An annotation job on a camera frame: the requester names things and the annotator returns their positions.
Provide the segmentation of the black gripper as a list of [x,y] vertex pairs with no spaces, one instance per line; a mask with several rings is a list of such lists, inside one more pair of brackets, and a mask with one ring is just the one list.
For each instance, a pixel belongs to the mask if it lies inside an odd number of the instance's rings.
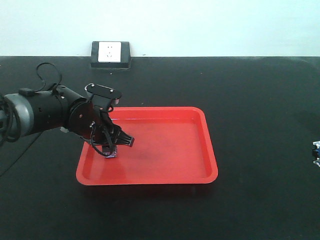
[[135,138],[114,124],[109,116],[112,106],[105,108],[92,101],[75,104],[66,120],[66,128],[92,145],[124,145],[132,147]]

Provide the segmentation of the black grey arm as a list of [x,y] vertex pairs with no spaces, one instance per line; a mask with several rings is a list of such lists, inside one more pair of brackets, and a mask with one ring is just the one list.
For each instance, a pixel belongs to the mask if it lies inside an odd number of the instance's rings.
[[21,88],[0,98],[1,142],[62,128],[93,147],[132,146],[134,138],[113,123],[109,113],[122,93],[100,84],[85,86],[84,97],[62,84],[46,90]]

